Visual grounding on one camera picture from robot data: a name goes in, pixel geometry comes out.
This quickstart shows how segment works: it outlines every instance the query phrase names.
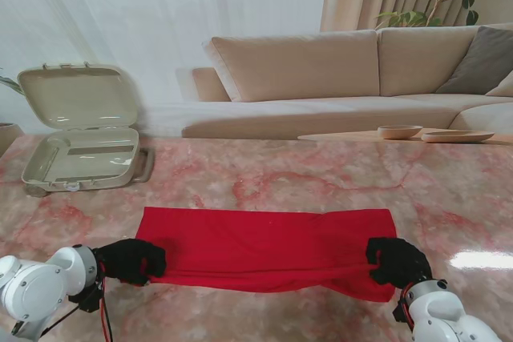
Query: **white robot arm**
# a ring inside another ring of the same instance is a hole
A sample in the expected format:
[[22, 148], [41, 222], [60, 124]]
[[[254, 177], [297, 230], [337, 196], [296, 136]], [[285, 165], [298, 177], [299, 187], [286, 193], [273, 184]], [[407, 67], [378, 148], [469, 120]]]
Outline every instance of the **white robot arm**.
[[0, 342], [37, 341], [66, 296], [95, 284], [97, 262], [91, 249], [64, 247], [46, 263], [0, 259], [0, 304], [18, 322]]
[[413, 329], [415, 342], [502, 342], [487, 324], [465, 313], [445, 280], [411, 285], [401, 297], [398, 308]]

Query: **suitcase lid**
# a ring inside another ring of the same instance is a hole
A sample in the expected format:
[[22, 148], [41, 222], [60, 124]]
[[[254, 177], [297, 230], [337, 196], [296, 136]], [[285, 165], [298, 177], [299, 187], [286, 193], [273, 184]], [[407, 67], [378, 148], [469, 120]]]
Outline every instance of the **suitcase lid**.
[[39, 120], [59, 130], [128, 127], [137, 120], [130, 81], [108, 66], [62, 64], [18, 75]]

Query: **wooden tray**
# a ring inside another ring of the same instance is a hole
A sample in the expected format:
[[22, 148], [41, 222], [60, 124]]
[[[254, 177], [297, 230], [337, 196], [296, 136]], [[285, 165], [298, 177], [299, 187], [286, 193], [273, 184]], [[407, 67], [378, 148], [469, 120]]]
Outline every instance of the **wooden tray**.
[[494, 136], [491, 131], [437, 131], [422, 135], [422, 140], [428, 143], [476, 143]]

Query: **suitcase handle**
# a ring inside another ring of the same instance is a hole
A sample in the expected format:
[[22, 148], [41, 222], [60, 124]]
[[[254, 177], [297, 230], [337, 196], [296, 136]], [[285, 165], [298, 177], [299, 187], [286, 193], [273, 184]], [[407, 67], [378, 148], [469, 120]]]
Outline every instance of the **suitcase handle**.
[[134, 178], [132, 181], [136, 183], [144, 183], [150, 179], [151, 172], [153, 171], [153, 164], [155, 163], [155, 149], [143, 147], [139, 152], [146, 154], [146, 164], [141, 176]]

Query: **gray pillow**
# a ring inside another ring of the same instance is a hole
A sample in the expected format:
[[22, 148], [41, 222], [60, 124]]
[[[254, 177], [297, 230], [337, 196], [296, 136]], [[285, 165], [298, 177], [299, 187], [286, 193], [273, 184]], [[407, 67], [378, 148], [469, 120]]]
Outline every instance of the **gray pillow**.
[[437, 94], [485, 95], [513, 71], [513, 31], [479, 27], [467, 55]]

